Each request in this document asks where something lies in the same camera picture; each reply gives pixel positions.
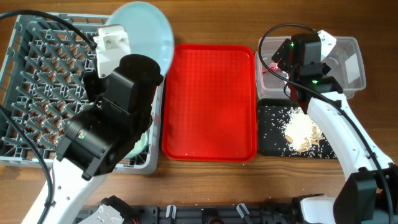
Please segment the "red ketchup sachet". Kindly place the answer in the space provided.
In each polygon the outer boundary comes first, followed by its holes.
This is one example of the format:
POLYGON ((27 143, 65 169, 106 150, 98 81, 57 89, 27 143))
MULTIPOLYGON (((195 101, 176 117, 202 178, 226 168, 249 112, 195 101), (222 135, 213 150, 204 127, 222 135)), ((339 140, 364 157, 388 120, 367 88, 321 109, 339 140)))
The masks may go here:
MULTIPOLYGON (((280 68, 278 67, 278 64, 275 62, 272 62, 268 65, 268 67, 273 71, 273 72, 278 72, 280 71, 280 68)), ((269 70, 262 66, 262 73, 269 73, 269 70)))

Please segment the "leftover rice and scraps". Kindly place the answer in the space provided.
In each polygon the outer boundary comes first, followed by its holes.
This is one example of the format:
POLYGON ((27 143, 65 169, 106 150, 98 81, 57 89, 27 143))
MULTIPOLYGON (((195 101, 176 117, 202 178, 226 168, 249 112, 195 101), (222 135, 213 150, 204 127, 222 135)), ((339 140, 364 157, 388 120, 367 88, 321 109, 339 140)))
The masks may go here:
POLYGON ((301 108, 291 108, 288 120, 282 125, 282 135, 294 152, 307 152, 325 140, 322 131, 301 108))

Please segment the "light blue plate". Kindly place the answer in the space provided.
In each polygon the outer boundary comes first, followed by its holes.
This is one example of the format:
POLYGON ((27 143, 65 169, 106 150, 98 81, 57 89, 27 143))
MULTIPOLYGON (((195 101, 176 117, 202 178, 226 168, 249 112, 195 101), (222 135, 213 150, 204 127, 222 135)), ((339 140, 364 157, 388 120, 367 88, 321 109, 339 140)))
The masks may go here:
POLYGON ((148 2, 130 2, 114 11, 106 25, 123 26, 131 53, 155 60, 161 75, 166 76, 174 57, 175 40, 170 22, 160 9, 148 2))

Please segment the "light green bowl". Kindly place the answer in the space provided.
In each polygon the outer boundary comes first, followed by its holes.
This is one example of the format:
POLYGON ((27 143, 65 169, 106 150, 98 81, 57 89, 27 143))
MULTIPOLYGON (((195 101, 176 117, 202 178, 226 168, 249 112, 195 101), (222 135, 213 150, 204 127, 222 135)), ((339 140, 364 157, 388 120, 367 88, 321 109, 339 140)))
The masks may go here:
POLYGON ((146 131, 141 135, 140 140, 135 143, 134 148, 124 157, 125 159, 132 159, 144 151, 149 142, 149 133, 146 131))

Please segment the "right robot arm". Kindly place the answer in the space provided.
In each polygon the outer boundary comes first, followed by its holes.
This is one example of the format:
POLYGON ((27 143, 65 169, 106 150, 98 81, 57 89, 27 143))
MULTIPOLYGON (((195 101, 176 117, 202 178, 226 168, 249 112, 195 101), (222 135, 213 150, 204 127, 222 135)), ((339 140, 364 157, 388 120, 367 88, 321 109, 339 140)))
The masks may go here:
POLYGON ((300 198, 300 216, 304 223, 397 223, 397 166, 374 144, 342 87, 327 74, 322 48, 318 34, 296 34, 272 56, 289 74, 291 99, 321 129, 346 178, 335 198, 300 198))

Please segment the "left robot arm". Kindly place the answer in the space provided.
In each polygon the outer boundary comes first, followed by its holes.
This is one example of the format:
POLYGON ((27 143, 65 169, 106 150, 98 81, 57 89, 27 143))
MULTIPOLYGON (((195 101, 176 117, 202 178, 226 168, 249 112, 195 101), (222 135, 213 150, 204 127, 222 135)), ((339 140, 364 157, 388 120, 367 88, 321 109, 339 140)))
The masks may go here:
POLYGON ((55 150, 49 188, 24 223, 71 223, 90 195, 152 124, 152 102, 162 83, 159 64, 145 55, 123 56, 105 78, 83 74, 90 106, 70 118, 55 150))

